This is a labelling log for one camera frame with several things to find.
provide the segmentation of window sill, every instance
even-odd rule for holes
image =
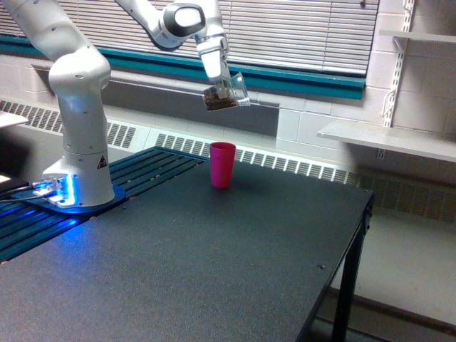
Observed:
[[[114,48],[99,48],[112,66],[206,80],[200,60]],[[0,35],[0,53],[40,56],[27,38]],[[229,64],[233,73],[242,72],[247,87],[280,90],[290,93],[361,100],[366,85],[364,78],[331,76],[320,73],[288,71],[277,68]]]

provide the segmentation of white robotic arm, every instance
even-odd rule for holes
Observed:
[[[194,38],[209,81],[204,92],[208,110],[250,105],[244,79],[229,74],[228,42],[217,0],[176,0],[158,11],[148,0],[115,0],[149,34],[161,50],[173,51]]]
[[[106,118],[101,90],[110,79],[109,62],[67,17],[56,0],[0,0],[30,42],[54,61],[49,81],[63,123],[63,157],[44,171],[63,208],[96,207],[114,198],[108,166]],[[116,0],[150,34],[159,48],[174,50],[195,38],[207,77],[216,86],[204,92],[207,108],[249,105],[242,76],[231,79],[227,40],[217,0],[176,0],[163,11],[148,0]]]
[[[33,46],[55,62],[49,83],[62,117],[63,157],[44,171],[43,178],[62,184],[48,200],[59,207],[94,207],[111,201],[114,191],[101,102],[101,90],[110,78],[109,62],[55,0],[2,2]]]

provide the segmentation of slotted metal rail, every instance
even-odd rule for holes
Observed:
[[[153,147],[110,164],[111,179],[136,197],[181,175],[206,158]],[[0,204],[0,263],[68,231],[89,217],[71,217],[26,202]]]

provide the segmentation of shelf bracket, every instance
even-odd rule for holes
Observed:
[[[405,16],[402,31],[410,32],[413,12],[415,10],[415,0],[403,0],[403,6],[405,9]],[[406,38],[394,37],[393,39],[395,45],[398,47],[398,56],[396,58],[393,84],[391,85],[390,92],[385,97],[385,102],[383,104],[382,116],[384,117],[383,126],[385,127],[391,127],[393,125],[393,116],[398,99],[400,79],[402,77],[405,52],[407,50],[408,43]]]

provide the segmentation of black tabletop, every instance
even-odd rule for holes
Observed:
[[[0,266],[0,340],[295,341],[371,196],[206,162]]]
[[[28,182],[0,172],[0,194],[5,191],[17,189],[18,187],[25,187],[27,185],[29,185]]]

